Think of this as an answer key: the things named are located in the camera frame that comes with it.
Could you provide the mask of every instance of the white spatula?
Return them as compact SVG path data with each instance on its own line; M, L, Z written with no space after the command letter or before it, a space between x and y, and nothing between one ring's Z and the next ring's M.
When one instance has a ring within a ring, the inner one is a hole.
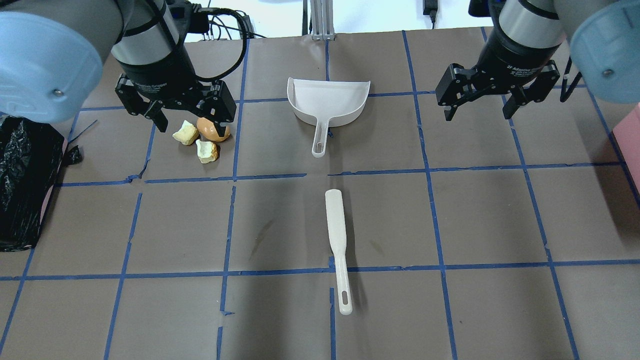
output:
M335 276L338 283L338 298L340 302L340 314L351 314L351 288L347 275L347 229L344 223L344 206L342 204L342 192L337 189L327 190L324 193L326 201L326 223L329 228L329 244L335 261Z

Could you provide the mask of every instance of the white plastic utensil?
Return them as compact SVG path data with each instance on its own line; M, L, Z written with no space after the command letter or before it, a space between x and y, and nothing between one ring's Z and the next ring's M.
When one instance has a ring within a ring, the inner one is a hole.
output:
M354 121L364 109L370 81L317 81L289 78L287 98L293 112L307 124L316 126L311 154L322 158L329 127Z
M347 229L344 223L344 206L342 204L342 192L337 189L327 190L324 193L326 201L326 223L329 228L329 244L333 252L335 262L335 276L338 283L338 299L340 302L340 314L351 314L351 287L347 274Z

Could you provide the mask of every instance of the torn plastic bag piece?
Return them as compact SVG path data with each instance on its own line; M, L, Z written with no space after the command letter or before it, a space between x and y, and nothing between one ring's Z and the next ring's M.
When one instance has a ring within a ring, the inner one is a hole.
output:
M49 124L15 117L0 124L0 251L38 242L64 146Z
M62 158L62 166L67 167L69 165L80 164L84 160L80 148L78 145L67 150L67 153Z

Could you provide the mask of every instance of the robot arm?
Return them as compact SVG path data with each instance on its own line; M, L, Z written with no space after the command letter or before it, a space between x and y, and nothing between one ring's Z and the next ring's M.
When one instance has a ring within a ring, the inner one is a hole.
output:
M236 104L221 80L195 74L184 48L187 32L209 29L208 15L185 0L0 1L0 111L37 122L73 117L97 86L111 51L125 74L116 94L131 115L166 131L163 108L186 110L214 123L220 135Z
M560 79L549 59L565 37L596 96L640 101L640 0L471 0L469 14L490 15L494 27L475 66L450 64L440 80L436 98L446 120L488 94L511 93L505 119L544 101Z

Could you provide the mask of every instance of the light blue cap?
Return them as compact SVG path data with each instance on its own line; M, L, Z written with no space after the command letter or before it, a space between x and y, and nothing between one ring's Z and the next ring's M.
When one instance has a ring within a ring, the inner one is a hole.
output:
M98 85L102 60L82 35L45 17L0 12L0 111L35 122L72 118Z
M640 101L640 0L621 0L590 16L570 47L571 59L597 97Z

